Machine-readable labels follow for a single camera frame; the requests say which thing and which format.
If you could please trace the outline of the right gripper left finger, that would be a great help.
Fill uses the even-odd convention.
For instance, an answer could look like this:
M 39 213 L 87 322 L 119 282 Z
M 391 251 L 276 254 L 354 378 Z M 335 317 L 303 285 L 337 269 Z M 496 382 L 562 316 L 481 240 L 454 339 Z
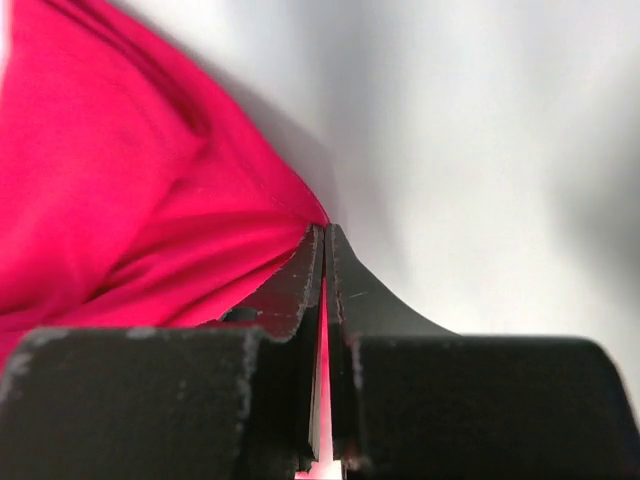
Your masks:
M 1 378 L 5 479 L 291 479 L 320 446 L 324 232 L 194 329 L 42 328 Z

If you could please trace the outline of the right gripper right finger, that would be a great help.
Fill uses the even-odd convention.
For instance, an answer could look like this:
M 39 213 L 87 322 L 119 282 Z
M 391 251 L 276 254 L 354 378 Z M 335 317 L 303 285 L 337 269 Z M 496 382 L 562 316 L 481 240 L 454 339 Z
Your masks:
M 325 231 L 333 449 L 350 479 L 635 479 L 639 430 L 604 349 L 460 335 Z

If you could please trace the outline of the pink t shirt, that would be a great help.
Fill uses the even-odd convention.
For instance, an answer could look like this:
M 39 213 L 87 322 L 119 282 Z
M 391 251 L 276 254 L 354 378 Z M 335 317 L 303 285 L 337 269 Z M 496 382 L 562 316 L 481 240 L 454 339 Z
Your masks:
M 194 329 L 326 214 L 190 59 L 106 1 L 13 1 L 1 366 L 42 328 Z

